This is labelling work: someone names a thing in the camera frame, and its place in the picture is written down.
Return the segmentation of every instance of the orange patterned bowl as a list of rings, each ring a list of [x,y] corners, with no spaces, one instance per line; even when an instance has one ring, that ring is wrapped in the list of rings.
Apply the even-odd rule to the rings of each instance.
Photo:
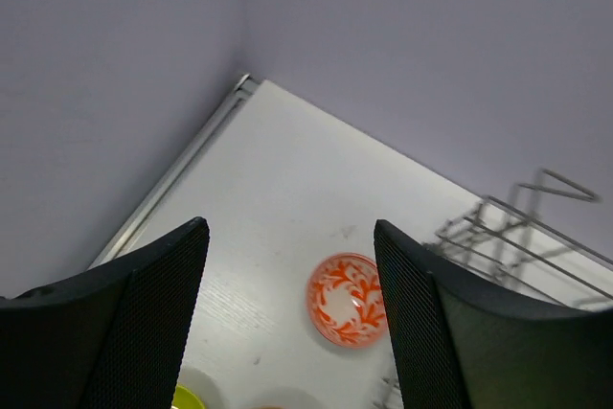
[[[306,308],[315,328],[341,347],[368,347],[387,329],[376,265],[359,254],[337,254],[317,266]]]

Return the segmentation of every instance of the metal wire rack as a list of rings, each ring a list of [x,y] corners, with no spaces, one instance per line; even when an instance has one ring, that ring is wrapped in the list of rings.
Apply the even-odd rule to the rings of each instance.
[[[425,245],[439,256],[494,283],[511,290],[532,293],[534,297],[554,304],[586,309],[610,305],[613,293],[556,264],[556,258],[579,253],[579,257],[583,256],[608,269],[605,271],[613,282],[612,260],[564,235],[542,220],[539,206],[543,196],[548,194],[591,203],[601,201],[596,193],[567,177],[552,170],[539,169],[534,174],[533,182],[514,184],[507,201],[491,195],[482,197],[473,209],[449,219],[435,232],[435,241]],[[527,205],[521,210],[519,203],[524,198],[527,198]],[[498,215],[502,211],[502,219],[498,219],[496,223],[487,219],[491,209],[497,211]],[[553,239],[556,247],[544,251],[534,247],[535,232]],[[558,274],[561,279],[565,278],[571,283],[583,286],[591,294],[574,299],[570,303],[563,302],[534,281],[529,283],[523,278],[526,268],[534,263]],[[382,377],[381,388],[374,407],[402,409],[394,366]]]

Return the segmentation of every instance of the white table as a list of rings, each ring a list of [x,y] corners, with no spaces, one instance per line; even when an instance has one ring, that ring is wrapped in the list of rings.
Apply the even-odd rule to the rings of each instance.
[[[121,250],[193,216],[208,220],[184,365],[215,383],[225,409],[282,389],[329,409],[372,407],[389,368],[389,337],[362,351],[328,343],[307,318],[310,272],[338,252],[373,258],[378,218],[431,240],[478,198],[270,82],[188,160]]]

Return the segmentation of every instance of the lavender wall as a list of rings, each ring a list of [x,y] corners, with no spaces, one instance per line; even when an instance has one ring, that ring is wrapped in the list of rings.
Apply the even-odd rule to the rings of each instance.
[[[250,70],[477,193],[566,173],[605,203],[548,200],[546,217],[611,253],[611,0],[246,6]]]
[[[0,0],[0,295],[78,272],[236,76],[239,0]]]

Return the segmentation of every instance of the yellow object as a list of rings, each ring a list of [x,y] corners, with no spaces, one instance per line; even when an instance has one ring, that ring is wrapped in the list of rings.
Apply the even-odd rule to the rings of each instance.
[[[172,398],[172,409],[206,409],[206,406],[194,393],[177,384]]]

